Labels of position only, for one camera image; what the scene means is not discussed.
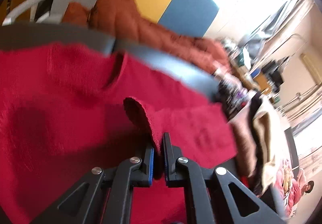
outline black linkage arm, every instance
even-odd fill
[[[285,224],[271,187],[265,203],[224,167],[205,169],[184,157],[168,133],[163,149],[166,185],[184,188],[188,224]]]
[[[168,133],[163,152],[166,185],[184,188],[187,224],[285,224],[272,189],[257,198],[226,168],[202,168],[184,157]],[[153,155],[148,144],[116,168],[93,168],[31,224],[129,224],[133,188],[152,185]]]
[[[154,149],[112,169],[93,168],[31,224],[129,224],[133,187],[152,185]]]

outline red towel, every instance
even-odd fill
[[[104,58],[85,46],[60,44],[0,52],[0,82],[0,205],[13,224],[29,223],[91,168],[117,166],[144,147],[143,128],[123,107],[129,96],[158,119],[150,124],[156,147],[168,131],[203,167],[236,154],[217,105],[127,54]],[[184,121],[193,134],[183,133]],[[171,129],[175,123],[180,131]],[[184,212],[183,191],[168,189],[163,179],[134,190],[134,224],[184,221]]]

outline blue panel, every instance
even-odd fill
[[[180,35],[202,37],[218,9],[213,0],[172,0],[158,23]]]

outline person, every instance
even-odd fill
[[[314,181],[306,182],[304,169],[300,169],[296,179],[292,178],[291,188],[289,194],[286,196],[286,208],[285,213],[290,216],[292,207],[297,204],[304,193],[310,193],[313,190]]]

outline orange jacket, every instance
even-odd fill
[[[134,0],[97,0],[91,10],[71,2],[62,22],[87,26],[117,39],[146,44],[191,62],[210,74],[216,71],[214,60],[230,71],[227,54],[220,42],[179,36],[141,17]]]

